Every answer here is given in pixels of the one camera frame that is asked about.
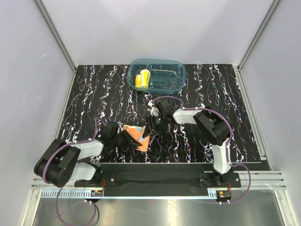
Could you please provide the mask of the yellow patterned towel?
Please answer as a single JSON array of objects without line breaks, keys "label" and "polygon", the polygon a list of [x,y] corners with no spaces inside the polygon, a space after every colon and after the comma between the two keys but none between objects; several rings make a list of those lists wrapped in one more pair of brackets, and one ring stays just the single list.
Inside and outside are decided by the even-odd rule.
[{"label": "yellow patterned towel", "polygon": [[143,69],[139,74],[136,75],[135,78],[135,87],[137,88],[148,88],[150,81],[151,73],[147,69]]}]

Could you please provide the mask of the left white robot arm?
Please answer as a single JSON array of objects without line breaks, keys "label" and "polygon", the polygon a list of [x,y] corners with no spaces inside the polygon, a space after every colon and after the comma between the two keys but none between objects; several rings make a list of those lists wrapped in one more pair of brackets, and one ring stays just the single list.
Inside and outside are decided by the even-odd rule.
[{"label": "left white robot arm", "polygon": [[89,185],[97,186],[102,175],[96,172],[94,166],[81,160],[114,148],[124,152],[145,152],[150,138],[144,135],[144,131],[144,127],[110,122],[88,140],[65,142],[57,138],[36,163],[34,173],[46,184],[59,188],[69,181],[77,180],[85,180]]}]

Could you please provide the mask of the orange dotted towel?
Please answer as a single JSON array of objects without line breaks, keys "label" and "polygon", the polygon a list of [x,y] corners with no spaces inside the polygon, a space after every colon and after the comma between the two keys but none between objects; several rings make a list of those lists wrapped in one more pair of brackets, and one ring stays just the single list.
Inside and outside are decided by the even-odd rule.
[{"label": "orange dotted towel", "polygon": [[148,150],[150,136],[143,138],[144,127],[123,125],[122,129],[127,131],[135,141],[141,144],[136,148],[137,151],[146,152]]}]

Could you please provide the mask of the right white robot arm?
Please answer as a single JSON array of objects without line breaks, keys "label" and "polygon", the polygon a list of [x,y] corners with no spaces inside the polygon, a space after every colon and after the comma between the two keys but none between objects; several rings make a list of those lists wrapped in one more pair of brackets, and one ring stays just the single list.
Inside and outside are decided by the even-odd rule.
[{"label": "right white robot arm", "polygon": [[148,103],[150,115],[142,138],[161,134],[169,124],[197,125],[213,150],[214,169],[212,173],[199,173],[201,187],[227,186],[233,174],[230,161],[229,143],[233,137],[233,128],[228,119],[212,107],[186,108],[170,104],[168,96],[158,97]]}]

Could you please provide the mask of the teal plastic basin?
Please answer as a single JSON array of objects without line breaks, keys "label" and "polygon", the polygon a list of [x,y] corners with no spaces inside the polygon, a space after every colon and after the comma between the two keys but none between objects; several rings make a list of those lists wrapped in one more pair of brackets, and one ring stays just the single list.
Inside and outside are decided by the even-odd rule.
[{"label": "teal plastic basin", "polygon": [[[143,70],[150,72],[148,87],[137,87],[136,77]],[[127,83],[140,92],[171,95],[184,87],[186,81],[185,66],[177,61],[159,59],[137,59],[127,71]]]}]

